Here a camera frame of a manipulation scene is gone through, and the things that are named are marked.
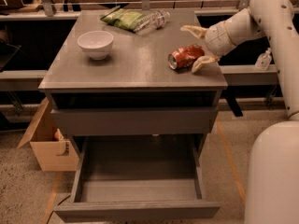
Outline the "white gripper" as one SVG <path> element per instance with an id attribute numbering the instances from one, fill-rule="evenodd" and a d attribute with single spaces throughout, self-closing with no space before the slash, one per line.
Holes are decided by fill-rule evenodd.
<path id="1" fill-rule="evenodd" d="M 195 26 L 195 25 L 183 25 L 180 28 L 180 30 L 182 32 L 189 32 L 198 39 L 205 37 L 205 43 L 207 49 L 211 51 L 214 55 L 217 55 L 217 56 L 205 55 L 199 57 L 192 65 L 193 74 L 198 72 L 206 64 L 218 62 L 220 60 L 219 57 L 228 54 L 229 52 L 231 52 L 233 49 L 236 48 L 236 44 L 229 36 L 224 21 L 220 21 L 210 26 L 208 29 L 201 26 Z"/>

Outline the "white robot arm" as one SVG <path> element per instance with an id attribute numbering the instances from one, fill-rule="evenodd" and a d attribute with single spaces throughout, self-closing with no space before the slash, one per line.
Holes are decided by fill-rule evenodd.
<path id="1" fill-rule="evenodd" d="M 193 71 L 245 41 L 264 36 L 270 45 L 288 119 L 266 128 L 252 146 L 244 224 L 299 224 L 299 34 L 292 18 L 291 0 L 250 0 L 227 21 L 181 27 L 210 51 Z"/>

